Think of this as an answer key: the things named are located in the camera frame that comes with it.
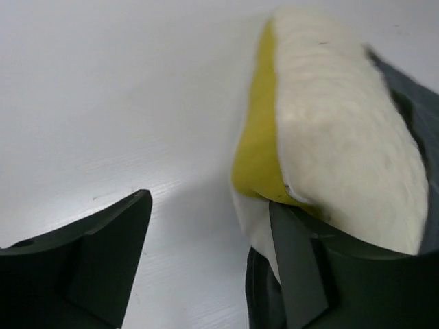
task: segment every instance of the white tabletop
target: white tabletop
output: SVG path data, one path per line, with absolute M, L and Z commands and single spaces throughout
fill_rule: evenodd
M 0 245 L 139 188 L 154 210 L 123 329 L 247 328 L 228 163 L 268 0 L 0 3 Z M 439 1 L 321 0 L 439 90 Z

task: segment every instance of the white surface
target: white surface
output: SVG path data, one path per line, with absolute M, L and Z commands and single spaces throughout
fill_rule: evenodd
M 257 35 L 281 2 L 2 1 L 0 245 L 150 188 L 123 329 L 246 328 L 227 164 Z M 437 1 L 321 2 L 439 90 Z

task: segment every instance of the yellow foam backing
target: yellow foam backing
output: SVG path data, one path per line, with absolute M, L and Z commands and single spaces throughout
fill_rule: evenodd
M 269 21 L 257 49 L 247 119 L 235 154 L 232 183 L 239 193 L 248 197 L 269 199 L 310 210 L 308 205 L 288 195 L 278 161 L 275 51 L 276 38 L 272 22 Z

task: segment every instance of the yellow foam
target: yellow foam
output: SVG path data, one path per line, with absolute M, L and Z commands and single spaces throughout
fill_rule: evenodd
M 310 211 L 310 206 L 288 195 L 278 161 L 275 50 L 276 39 L 269 21 L 259 41 L 246 124 L 232 167 L 232 183 L 238 192 L 248 197 L 269 199 Z

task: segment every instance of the white wool pad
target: white wool pad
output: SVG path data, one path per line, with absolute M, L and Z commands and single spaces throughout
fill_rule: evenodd
M 363 42 L 341 22 L 310 10 L 281 8 L 272 24 L 284 182 L 321 207 L 332 226 L 416 254 L 428 211 L 425 168 Z M 239 198 L 234 193 L 241 226 L 278 277 L 268 212 L 258 217 Z

